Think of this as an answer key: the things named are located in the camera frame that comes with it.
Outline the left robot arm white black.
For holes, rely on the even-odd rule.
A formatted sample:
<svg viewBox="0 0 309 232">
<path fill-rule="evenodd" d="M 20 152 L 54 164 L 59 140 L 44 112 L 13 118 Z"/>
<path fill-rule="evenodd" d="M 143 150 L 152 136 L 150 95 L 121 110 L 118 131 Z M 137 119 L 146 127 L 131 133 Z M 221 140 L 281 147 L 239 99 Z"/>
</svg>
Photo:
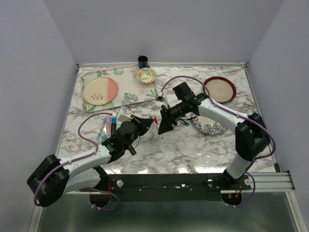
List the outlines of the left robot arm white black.
<svg viewBox="0 0 309 232">
<path fill-rule="evenodd" d="M 59 159 L 47 156 L 27 179 L 27 185 L 34 194 L 36 206 L 47 207 L 70 191 L 94 188 L 104 190 L 107 175 L 101 166 L 120 159 L 126 151 L 135 155 L 132 144 L 141 138 L 153 124 L 151 118 L 130 116 L 116 130 L 115 134 L 100 145 L 84 153 Z"/>
</svg>

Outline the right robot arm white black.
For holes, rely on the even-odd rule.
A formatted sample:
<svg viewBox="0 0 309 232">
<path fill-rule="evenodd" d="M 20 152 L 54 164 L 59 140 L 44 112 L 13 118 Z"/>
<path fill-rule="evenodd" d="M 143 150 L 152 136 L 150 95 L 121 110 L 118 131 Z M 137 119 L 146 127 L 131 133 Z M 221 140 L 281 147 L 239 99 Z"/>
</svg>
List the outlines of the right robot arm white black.
<svg viewBox="0 0 309 232">
<path fill-rule="evenodd" d="M 195 95 L 185 82 L 174 87 L 173 92 L 181 102 L 173 107 L 162 105 L 158 134 L 174 130 L 177 119 L 187 113 L 210 118 L 232 131 L 235 135 L 237 154 L 224 170 L 222 184 L 227 189 L 234 189 L 257 155 L 270 144 L 270 136 L 266 132 L 262 117 L 257 113 L 252 115 L 237 113 L 217 102 L 212 102 L 204 93 Z"/>
</svg>

